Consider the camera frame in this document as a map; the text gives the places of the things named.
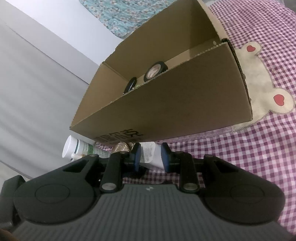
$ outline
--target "ribbed gray surface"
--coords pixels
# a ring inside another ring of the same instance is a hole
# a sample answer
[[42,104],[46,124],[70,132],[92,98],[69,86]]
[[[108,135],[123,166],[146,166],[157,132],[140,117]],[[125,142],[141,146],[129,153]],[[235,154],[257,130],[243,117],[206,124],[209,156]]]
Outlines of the ribbed gray surface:
[[103,195],[83,217],[58,226],[22,223],[20,241],[285,241],[292,238],[276,222],[240,226],[214,216],[193,194],[175,185],[126,184]]

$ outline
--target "white wall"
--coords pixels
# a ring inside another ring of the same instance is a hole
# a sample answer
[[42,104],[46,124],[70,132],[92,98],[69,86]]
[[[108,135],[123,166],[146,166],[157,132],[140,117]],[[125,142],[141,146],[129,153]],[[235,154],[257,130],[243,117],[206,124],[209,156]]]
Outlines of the white wall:
[[69,126],[88,84],[1,19],[0,33],[0,161],[37,177],[69,163],[62,151],[80,138]]
[[0,0],[0,19],[48,57],[90,83],[98,65],[46,27],[5,0]]
[[78,0],[7,0],[100,65],[122,41]]
[[15,170],[9,168],[8,166],[6,166],[5,164],[3,164],[2,162],[0,162],[0,191],[2,189],[3,183],[4,181],[6,181],[7,179],[10,179],[14,176],[20,175],[18,172],[16,172]]

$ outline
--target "white container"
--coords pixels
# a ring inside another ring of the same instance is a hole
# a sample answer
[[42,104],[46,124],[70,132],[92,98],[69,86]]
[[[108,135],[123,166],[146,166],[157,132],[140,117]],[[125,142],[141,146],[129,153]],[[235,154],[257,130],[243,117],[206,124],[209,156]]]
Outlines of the white container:
[[164,171],[163,161],[161,159],[161,146],[155,142],[141,142],[140,165],[151,170]]
[[110,152],[94,147],[93,145],[69,136],[64,145],[62,157],[69,161],[75,161],[89,154],[98,154],[101,158],[110,156]]

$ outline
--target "red heart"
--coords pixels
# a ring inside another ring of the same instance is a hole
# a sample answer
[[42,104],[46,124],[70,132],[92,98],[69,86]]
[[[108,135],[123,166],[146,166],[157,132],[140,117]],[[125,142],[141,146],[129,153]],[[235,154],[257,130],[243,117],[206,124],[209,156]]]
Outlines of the red heart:
[[253,47],[252,45],[248,45],[248,46],[247,46],[247,51],[248,51],[248,52],[253,52],[253,51],[255,51],[255,50],[256,50],[256,48]]
[[285,103],[284,103],[284,99],[285,97],[282,96],[282,95],[275,95],[274,96],[274,101],[276,102],[277,105],[279,106],[283,106]]

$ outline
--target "green label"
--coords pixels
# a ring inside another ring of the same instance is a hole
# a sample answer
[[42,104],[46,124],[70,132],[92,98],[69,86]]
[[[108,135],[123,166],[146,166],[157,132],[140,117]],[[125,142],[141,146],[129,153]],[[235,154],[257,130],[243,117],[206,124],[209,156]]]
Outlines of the green label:
[[89,145],[89,150],[87,152],[87,154],[92,154],[94,152],[94,147],[92,145]]

